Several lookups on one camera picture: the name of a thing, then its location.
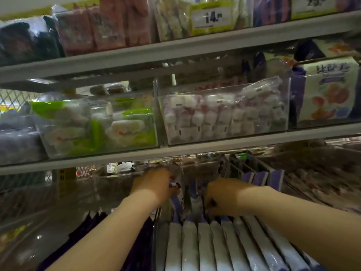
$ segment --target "forearm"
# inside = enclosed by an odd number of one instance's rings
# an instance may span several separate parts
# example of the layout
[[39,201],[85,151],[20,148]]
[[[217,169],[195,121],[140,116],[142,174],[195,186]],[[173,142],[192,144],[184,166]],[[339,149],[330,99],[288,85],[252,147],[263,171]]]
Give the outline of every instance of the forearm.
[[156,202],[147,192],[136,192],[75,246],[49,271],[119,271]]
[[256,188],[250,211],[328,270],[361,265],[361,217],[277,192]]

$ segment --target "metal shelf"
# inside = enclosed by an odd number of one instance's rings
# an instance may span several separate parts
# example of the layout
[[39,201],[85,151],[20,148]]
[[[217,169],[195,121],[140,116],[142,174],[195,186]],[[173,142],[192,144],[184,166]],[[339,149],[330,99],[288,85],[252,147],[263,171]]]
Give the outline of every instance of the metal shelf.
[[45,78],[336,34],[358,29],[360,19],[361,11],[355,11],[145,46],[7,66],[0,68],[0,82]]
[[230,151],[242,148],[250,148],[254,146],[272,145],[276,143],[294,142],[307,139],[352,136],[359,133],[361,133],[361,123],[326,126],[314,129],[296,130],[291,132],[282,132],[213,142],[177,145],[163,148],[98,155],[75,159],[53,160],[41,163],[12,165],[0,167],[0,175],[44,171],[68,167],[82,167],[95,164],[108,164],[120,161],[148,160],[208,152]]

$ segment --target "price tag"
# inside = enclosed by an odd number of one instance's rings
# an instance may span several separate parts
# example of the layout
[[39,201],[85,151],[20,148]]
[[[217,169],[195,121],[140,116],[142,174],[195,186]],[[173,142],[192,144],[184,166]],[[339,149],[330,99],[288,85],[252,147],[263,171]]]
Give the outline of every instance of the price tag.
[[292,0],[292,20],[336,12],[337,0]]
[[232,2],[215,1],[191,6],[192,35],[232,30]]

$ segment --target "white wall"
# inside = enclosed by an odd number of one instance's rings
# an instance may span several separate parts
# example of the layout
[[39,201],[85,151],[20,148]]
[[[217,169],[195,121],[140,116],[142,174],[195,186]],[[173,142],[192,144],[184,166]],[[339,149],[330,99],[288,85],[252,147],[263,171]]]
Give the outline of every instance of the white wall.
[[0,0],[0,15],[76,1],[80,0]]

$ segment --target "yellow strip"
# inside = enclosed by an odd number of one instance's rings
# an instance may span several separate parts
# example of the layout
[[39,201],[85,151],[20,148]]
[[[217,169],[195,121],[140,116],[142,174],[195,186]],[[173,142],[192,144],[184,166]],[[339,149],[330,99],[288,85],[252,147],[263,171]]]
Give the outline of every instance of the yellow strip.
[[[93,4],[98,5],[99,0],[84,0],[84,1],[78,1],[76,3],[79,6],[85,6],[85,5],[92,6]],[[70,2],[70,3],[66,3],[66,4],[61,4],[61,6],[70,10],[73,8],[73,4],[74,4],[74,2]],[[42,8],[36,8],[36,9],[32,9],[32,10],[27,10],[27,11],[9,13],[9,14],[5,14],[5,15],[1,15],[0,20],[8,21],[8,20],[13,20],[13,19],[29,18],[29,17],[33,17],[33,16],[51,15],[52,14],[51,8],[52,8],[52,6],[45,6]]]

